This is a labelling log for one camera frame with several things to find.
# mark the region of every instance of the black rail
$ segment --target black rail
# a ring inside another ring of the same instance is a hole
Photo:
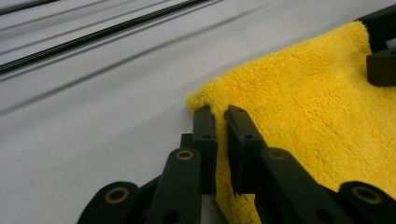
[[[74,40],[70,40],[63,44],[57,45],[55,47],[41,50],[37,53],[33,53],[31,55],[22,57],[15,61],[4,63],[0,65],[0,77],[3,77],[5,74],[22,69],[23,67],[27,67],[34,63],[43,62],[49,58],[53,58],[55,56],[59,56],[71,50],[75,50],[81,48],[83,46],[87,46],[89,44],[95,43],[99,40],[103,40],[105,38],[111,37],[113,35],[131,30],[133,28],[137,28],[144,24],[159,20],[166,16],[172,15],[174,13],[178,13],[182,10],[186,10],[190,7],[195,7],[202,3],[212,1],[212,0],[190,0],[185,1],[170,7],[166,7],[149,14],[146,14],[141,17],[137,17],[135,19],[131,19],[129,21],[125,21],[119,23],[117,25],[110,26],[106,29],[94,32],[89,35],[84,35]]]

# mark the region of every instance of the yellow microfiber towel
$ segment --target yellow microfiber towel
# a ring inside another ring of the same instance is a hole
[[[210,105],[219,140],[216,200],[230,223],[260,223],[253,195],[234,195],[223,117],[246,109],[269,147],[289,152],[319,184],[359,180],[396,198],[396,88],[366,80],[368,34],[358,21],[214,78],[187,98]]]

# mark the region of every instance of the black plastic part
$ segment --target black plastic part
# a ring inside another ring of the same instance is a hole
[[[161,176],[158,176],[139,189],[139,198],[136,206],[134,207],[134,216],[131,223],[145,223],[155,190],[157,189],[160,179]]]
[[[135,216],[139,188],[116,182],[100,189],[82,212],[78,224],[129,224]]]
[[[192,147],[192,133],[183,133],[181,135],[180,147]]]
[[[230,105],[225,118],[233,190],[238,194],[255,193],[257,171],[254,163],[267,145],[246,110]]]
[[[30,1],[27,3],[18,4],[16,6],[12,6],[12,7],[0,8],[0,16],[14,13],[17,11],[22,11],[27,8],[43,6],[48,3],[53,3],[53,2],[58,2],[58,1],[60,1],[60,0],[36,0],[36,1]]]
[[[179,148],[169,155],[145,223],[192,224],[200,218],[201,155]]]
[[[366,57],[367,80],[378,87],[396,85],[396,48],[384,49]]]
[[[262,223],[353,223],[288,151],[263,149],[256,174],[255,205]]]
[[[396,223],[396,202],[381,189],[359,181],[346,182],[338,195],[356,223]]]
[[[367,28],[372,52],[386,49],[387,41],[396,38],[396,5],[359,19]]]
[[[1,64],[0,65],[0,77],[4,76],[5,74],[7,74],[9,72],[13,72],[18,69],[22,69],[23,67],[26,67],[26,66],[29,66],[29,65],[32,65],[35,63],[43,62],[47,59],[53,58],[55,56],[59,56],[61,54],[69,52],[71,50],[79,49],[81,47],[90,45],[92,43],[95,43],[97,41],[111,37],[113,35],[117,35],[121,32],[125,32],[125,31],[131,30],[133,28],[140,27],[142,25],[148,24],[150,22],[154,22],[154,21],[164,18],[166,16],[172,15],[174,13],[178,13],[178,12],[180,12],[182,10],[186,10],[190,7],[198,6],[199,4],[202,4],[202,3],[208,2],[208,1],[212,1],[212,0],[184,1],[184,2],[176,4],[174,6],[166,7],[161,10],[151,12],[147,15],[144,15],[144,16],[141,16],[141,17],[129,20],[129,21],[122,22],[122,23],[114,25],[114,26],[110,26],[106,29],[94,32],[90,35],[84,35],[80,38],[68,41],[61,45],[57,45],[57,46],[49,48],[49,49],[41,50],[37,53],[28,55],[28,56],[20,58],[18,60]]]
[[[215,117],[209,106],[194,111],[192,147],[202,156],[202,193],[216,195],[216,161],[218,140]]]

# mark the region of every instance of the black groove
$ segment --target black groove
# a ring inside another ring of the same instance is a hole
[[[58,2],[60,0],[36,0],[27,3],[22,3],[13,7],[0,8],[0,16],[4,16],[17,11],[22,11],[31,7],[39,7],[48,3]]]
[[[78,49],[80,47],[92,44],[96,41],[108,38],[115,34],[130,30],[132,28],[139,27],[141,25],[147,24],[149,22],[156,21],[165,16],[169,16],[171,14],[177,13],[179,11],[185,10],[189,7],[194,7],[204,2],[208,2],[212,0],[190,0],[183,3],[176,4],[171,7],[166,7],[154,12],[151,12],[147,15],[137,17],[135,19],[131,19],[129,21],[125,21],[119,23],[117,25],[110,26],[106,29],[94,32],[89,35],[84,35],[74,40],[70,40],[61,45],[57,45],[55,47],[41,50],[37,53],[25,56],[23,58],[17,59],[15,61],[4,63],[0,65],[0,77],[3,77],[6,73],[13,72],[15,70],[22,69],[23,67],[32,65],[34,63],[43,62],[49,58],[59,56],[63,53],[69,52],[74,49]]]

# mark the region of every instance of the metal grommet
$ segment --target metal grommet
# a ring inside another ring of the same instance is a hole
[[[111,189],[105,196],[105,202],[110,204],[122,203],[128,198],[129,190],[123,187]]]
[[[179,151],[176,156],[179,160],[187,161],[194,157],[194,154],[188,150],[182,150]]]
[[[271,150],[268,152],[268,156],[278,161],[282,161],[285,159],[285,153],[280,150]]]
[[[383,201],[382,197],[379,196],[375,191],[363,186],[353,187],[352,193],[360,200],[370,204],[380,204]]]

